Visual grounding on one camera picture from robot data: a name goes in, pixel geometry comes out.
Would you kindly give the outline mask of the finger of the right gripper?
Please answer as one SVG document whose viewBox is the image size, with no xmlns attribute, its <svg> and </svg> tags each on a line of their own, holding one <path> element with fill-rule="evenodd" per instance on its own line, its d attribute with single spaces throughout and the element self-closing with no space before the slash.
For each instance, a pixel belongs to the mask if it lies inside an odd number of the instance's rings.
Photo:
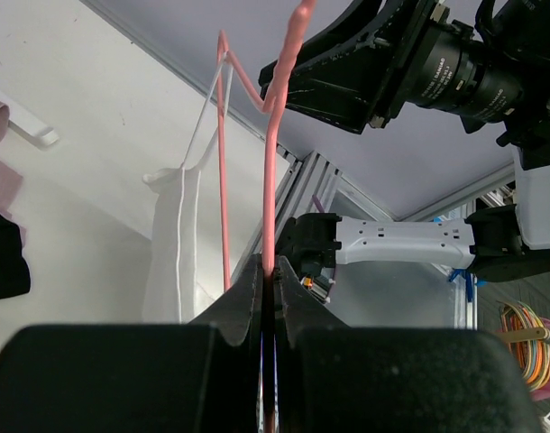
<svg viewBox="0 0 550 433">
<path fill-rule="evenodd" d="M 302 44 L 286 108 L 360 134 L 418 6 L 418 1 L 352 1 Z"/>
</svg>

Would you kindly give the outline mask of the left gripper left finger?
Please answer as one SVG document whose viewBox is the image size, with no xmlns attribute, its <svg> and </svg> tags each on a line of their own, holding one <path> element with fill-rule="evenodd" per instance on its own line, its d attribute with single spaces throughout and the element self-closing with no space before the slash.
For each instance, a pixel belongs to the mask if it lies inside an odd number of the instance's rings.
<svg viewBox="0 0 550 433">
<path fill-rule="evenodd" d="M 46 324 L 0 352 L 0 432 L 254 432 L 259 255 L 187 324 Z"/>
</svg>

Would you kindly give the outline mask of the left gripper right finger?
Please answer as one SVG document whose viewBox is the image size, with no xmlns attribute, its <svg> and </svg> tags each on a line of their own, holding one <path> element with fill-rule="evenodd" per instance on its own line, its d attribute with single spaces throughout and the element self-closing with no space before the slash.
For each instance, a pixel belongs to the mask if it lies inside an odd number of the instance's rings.
<svg viewBox="0 0 550 433">
<path fill-rule="evenodd" d="M 349 327 L 274 273 L 282 432 L 538 432 L 515 360 L 487 332 Z"/>
</svg>

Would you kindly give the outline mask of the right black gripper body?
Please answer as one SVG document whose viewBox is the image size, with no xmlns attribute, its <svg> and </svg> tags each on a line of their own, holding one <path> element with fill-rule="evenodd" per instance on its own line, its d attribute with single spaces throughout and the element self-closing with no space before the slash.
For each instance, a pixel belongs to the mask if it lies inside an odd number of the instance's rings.
<svg viewBox="0 0 550 433">
<path fill-rule="evenodd" d="M 523 100 L 522 80 L 489 41 L 474 39 L 475 29 L 453 20 L 438 5 L 418 35 L 384 112 L 369 125 L 383 128 L 404 103 L 458 115 L 466 131 L 504 121 Z"/>
</svg>

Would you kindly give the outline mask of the pink wire hanger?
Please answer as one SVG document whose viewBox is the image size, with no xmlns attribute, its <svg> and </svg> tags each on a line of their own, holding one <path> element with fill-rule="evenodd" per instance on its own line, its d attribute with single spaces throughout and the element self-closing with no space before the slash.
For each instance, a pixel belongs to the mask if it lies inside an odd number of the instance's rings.
<svg viewBox="0 0 550 433">
<path fill-rule="evenodd" d="M 270 116 L 265 134 L 262 204 L 262 269 L 263 291 L 261 296 L 261 385 L 263 397 L 263 426 L 266 432 L 276 430 L 275 417 L 275 354 L 274 354 L 274 268 L 275 268 L 275 202 L 276 202 L 276 153 L 279 128 L 287 104 L 289 78 L 316 2 L 304 0 L 298 4 L 289 18 L 283 46 L 273 70 L 273 76 L 265 97 L 254 89 L 250 79 L 233 51 L 229 49 L 224 32 L 217 41 L 216 62 L 227 62 L 234 68 L 248 97 L 258 111 Z"/>
</svg>

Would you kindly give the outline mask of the white tank top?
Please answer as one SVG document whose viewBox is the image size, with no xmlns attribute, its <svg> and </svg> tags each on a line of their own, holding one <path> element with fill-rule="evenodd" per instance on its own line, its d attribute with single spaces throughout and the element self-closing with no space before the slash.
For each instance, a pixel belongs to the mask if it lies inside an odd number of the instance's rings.
<svg viewBox="0 0 550 433">
<path fill-rule="evenodd" d="M 226 90 L 231 90 L 233 68 L 222 55 L 183 162 L 177 168 L 163 168 L 142 178 L 157 195 L 151 265 L 142 304 L 142 320 L 146 323 L 188 323 L 216 300 L 197 281 L 197 213 L 202 173 L 215 152 L 218 131 L 201 151 L 196 149 L 196 139 L 224 69 L 228 72 Z"/>
</svg>

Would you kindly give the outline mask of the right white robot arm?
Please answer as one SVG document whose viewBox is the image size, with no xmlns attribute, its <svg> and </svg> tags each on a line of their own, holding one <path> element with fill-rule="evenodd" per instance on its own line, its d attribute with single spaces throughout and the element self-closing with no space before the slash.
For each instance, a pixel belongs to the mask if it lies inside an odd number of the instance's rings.
<svg viewBox="0 0 550 433">
<path fill-rule="evenodd" d="M 517 200 L 465 219 L 380 223 L 308 213 L 275 245 L 310 284 L 357 262 L 433 263 L 485 281 L 550 272 L 550 1 L 479 4 L 473 24 L 437 1 L 353 1 L 302 41 L 286 106 L 349 133 L 384 127 L 405 103 L 457 115 L 468 134 L 504 124 Z"/>
</svg>

